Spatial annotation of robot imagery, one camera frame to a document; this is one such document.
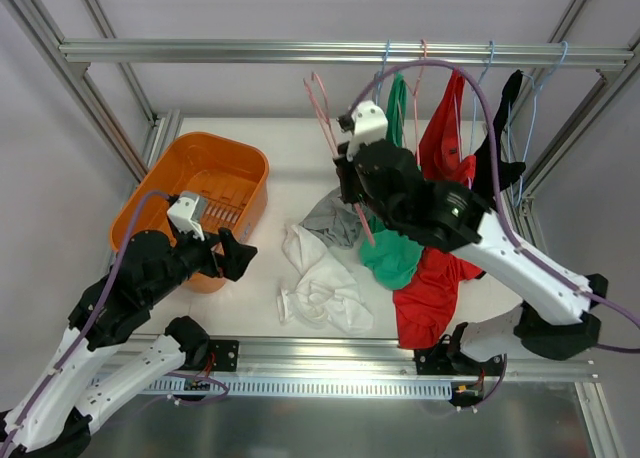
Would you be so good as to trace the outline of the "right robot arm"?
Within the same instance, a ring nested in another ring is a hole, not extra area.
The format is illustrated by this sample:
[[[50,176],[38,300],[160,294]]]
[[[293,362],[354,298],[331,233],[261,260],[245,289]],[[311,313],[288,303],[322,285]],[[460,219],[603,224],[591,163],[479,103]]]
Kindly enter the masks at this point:
[[[342,143],[334,164],[346,202],[365,204],[386,228],[479,267],[520,296],[508,312],[455,328],[446,351],[454,372],[469,374],[497,355],[565,361],[598,344],[590,279],[520,240],[469,188],[425,179],[412,153],[386,140]]]

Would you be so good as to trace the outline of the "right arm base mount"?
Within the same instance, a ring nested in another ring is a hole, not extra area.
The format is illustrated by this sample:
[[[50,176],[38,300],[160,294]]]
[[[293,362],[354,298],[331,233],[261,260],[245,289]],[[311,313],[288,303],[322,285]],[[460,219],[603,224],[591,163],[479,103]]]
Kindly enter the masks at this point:
[[[449,403],[456,411],[476,412],[486,403],[503,383],[507,356],[496,355],[485,362],[476,362],[456,352],[447,351],[448,344],[439,342],[432,348],[414,351],[414,362],[418,375],[453,377],[469,376],[471,380],[458,381],[452,385]]]

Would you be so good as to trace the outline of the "white tank top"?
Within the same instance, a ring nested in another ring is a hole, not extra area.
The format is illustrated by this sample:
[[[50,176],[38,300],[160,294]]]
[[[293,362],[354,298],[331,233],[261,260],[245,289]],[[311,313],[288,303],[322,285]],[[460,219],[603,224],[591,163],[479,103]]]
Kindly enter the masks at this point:
[[[282,252],[299,274],[293,287],[276,296],[279,321],[298,321],[323,329],[330,325],[351,336],[374,326],[374,315],[361,297],[352,273],[315,235],[299,225],[286,228]]]

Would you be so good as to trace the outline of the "blue hanger of grey top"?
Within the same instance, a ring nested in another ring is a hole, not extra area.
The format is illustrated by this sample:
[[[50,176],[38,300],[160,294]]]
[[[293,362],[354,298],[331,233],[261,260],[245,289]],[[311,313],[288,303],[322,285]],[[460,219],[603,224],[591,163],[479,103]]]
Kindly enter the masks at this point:
[[[384,53],[382,55],[380,69],[374,75],[374,78],[376,79],[376,86],[372,89],[372,101],[376,105],[380,104],[380,96],[381,96],[381,91],[383,86],[383,80],[381,79],[381,76],[386,71],[386,66],[389,59],[390,51],[391,51],[391,41],[388,40],[386,42]]]

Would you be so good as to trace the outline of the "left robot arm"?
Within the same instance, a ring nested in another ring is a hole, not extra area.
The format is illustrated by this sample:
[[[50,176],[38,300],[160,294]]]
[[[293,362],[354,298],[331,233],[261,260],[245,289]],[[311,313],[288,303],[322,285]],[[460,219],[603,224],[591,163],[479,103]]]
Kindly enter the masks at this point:
[[[161,231],[130,237],[109,274],[84,291],[32,390],[2,413],[2,456],[77,457],[107,420],[154,380],[205,366],[209,335],[183,316],[172,319],[146,351],[90,384],[174,290],[196,274],[237,281],[257,253],[226,228],[204,239],[189,233],[175,242]]]

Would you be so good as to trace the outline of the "grey tank top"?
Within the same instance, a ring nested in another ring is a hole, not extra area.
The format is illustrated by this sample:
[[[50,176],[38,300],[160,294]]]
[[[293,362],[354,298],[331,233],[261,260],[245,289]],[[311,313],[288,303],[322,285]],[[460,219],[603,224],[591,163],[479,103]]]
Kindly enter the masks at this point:
[[[325,195],[299,225],[327,247],[351,249],[364,227],[353,204],[344,203],[339,188]]]

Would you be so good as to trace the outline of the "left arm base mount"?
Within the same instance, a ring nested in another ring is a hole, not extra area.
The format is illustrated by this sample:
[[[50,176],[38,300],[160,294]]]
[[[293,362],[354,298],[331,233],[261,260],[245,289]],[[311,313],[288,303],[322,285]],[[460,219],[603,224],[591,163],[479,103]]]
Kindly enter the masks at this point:
[[[235,372],[238,368],[240,342],[212,339],[208,346],[208,370],[212,373]]]

